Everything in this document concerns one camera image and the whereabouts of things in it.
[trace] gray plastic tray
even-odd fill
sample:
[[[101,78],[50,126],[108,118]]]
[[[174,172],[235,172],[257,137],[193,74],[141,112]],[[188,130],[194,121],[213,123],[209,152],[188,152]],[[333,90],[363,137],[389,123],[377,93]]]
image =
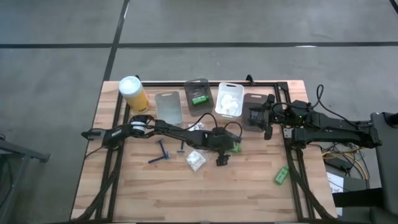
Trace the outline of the gray plastic tray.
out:
[[[209,81],[206,78],[186,81],[184,83],[184,89],[187,96],[189,112],[192,116],[201,116],[204,113],[211,113],[213,111],[213,96],[211,95]],[[202,95],[208,95],[209,100],[200,105],[193,105],[192,99]]]
[[[180,94],[177,91],[158,93],[155,95],[157,119],[169,124],[182,123]]]
[[[261,132],[261,128],[251,126],[249,119],[251,116],[250,108],[260,108],[267,101],[267,95],[246,93],[243,98],[242,127],[245,131]]]

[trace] gray floor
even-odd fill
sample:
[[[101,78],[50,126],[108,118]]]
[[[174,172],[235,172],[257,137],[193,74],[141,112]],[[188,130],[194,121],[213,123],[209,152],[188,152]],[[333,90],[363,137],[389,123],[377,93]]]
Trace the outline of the gray floor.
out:
[[[0,44],[111,43],[123,0],[0,1]],[[389,1],[132,0],[121,42],[398,41]],[[13,223],[68,220],[109,49],[1,49],[0,133],[51,153],[32,161]],[[303,79],[348,119],[398,111],[398,47],[119,49],[111,80]],[[371,187],[376,155],[365,152]]]

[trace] wooden table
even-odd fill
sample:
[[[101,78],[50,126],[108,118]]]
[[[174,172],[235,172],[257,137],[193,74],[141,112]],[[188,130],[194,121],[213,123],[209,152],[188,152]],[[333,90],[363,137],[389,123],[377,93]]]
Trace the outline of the wooden table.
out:
[[[304,82],[287,81],[291,100],[308,101]],[[94,128],[110,128],[116,106],[119,82],[104,82]],[[154,95],[178,90],[184,114],[183,127],[194,123],[185,92],[179,87],[146,88],[155,114]],[[246,93],[275,94],[271,87],[245,87]],[[216,101],[217,88],[212,88]],[[119,123],[123,117],[121,109]],[[202,120],[206,129],[214,124],[211,117]],[[219,125],[226,121],[218,120]],[[230,125],[232,132],[238,128]],[[263,133],[243,132],[243,152],[234,154],[228,165],[217,167],[216,154],[206,153],[208,162],[197,172],[191,170],[185,158],[192,151],[177,154],[180,141],[164,136],[150,139],[128,138],[124,147],[118,196],[114,210],[115,222],[274,222],[295,221],[296,213],[290,180],[277,185],[273,180],[282,166],[287,165],[280,126],[274,126],[272,139],[265,141]],[[153,164],[147,161],[162,155],[157,140],[164,138],[164,147],[171,159]],[[97,149],[100,140],[89,143],[87,153]],[[92,154],[84,163],[72,218],[78,217],[98,193],[103,174],[106,150]],[[336,216],[331,190],[321,152],[317,147],[304,150],[304,161],[311,191],[319,202]],[[305,200],[300,193],[303,210]],[[107,198],[104,214],[107,211]]]

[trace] small plastic bag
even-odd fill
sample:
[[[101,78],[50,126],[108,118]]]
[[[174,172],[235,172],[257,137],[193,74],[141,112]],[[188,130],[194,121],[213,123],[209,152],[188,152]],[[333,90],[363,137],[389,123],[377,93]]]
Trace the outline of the small plastic bag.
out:
[[[205,125],[202,122],[197,123],[194,127],[190,128],[188,131],[194,131],[194,130],[202,130],[205,128]]]
[[[187,162],[193,169],[197,171],[205,162],[206,158],[197,150],[193,150],[187,157]]]

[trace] white bottle cap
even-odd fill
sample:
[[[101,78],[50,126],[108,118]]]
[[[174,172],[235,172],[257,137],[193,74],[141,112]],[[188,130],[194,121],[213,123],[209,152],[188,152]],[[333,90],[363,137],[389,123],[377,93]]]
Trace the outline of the white bottle cap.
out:
[[[125,77],[119,82],[119,91],[125,97],[136,96],[141,90],[142,84],[137,77]]]

